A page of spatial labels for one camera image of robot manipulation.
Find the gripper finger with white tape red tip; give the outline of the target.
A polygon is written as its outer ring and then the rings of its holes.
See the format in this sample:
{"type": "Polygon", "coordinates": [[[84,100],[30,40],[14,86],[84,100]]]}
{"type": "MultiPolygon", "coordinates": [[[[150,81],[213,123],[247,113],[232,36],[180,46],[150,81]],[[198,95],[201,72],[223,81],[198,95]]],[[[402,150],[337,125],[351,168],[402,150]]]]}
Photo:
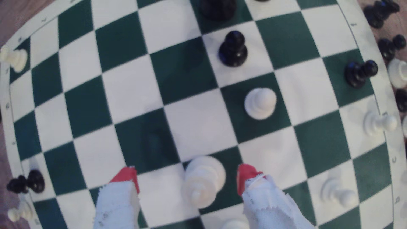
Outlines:
{"type": "Polygon", "coordinates": [[[99,189],[94,229],[139,229],[139,194],[135,167],[123,167],[99,189]]]}
{"type": "Polygon", "coordinates": [[[252,165],[238,166],[237,192],[250,229],[315,229],[273,177],[252,165]]]}

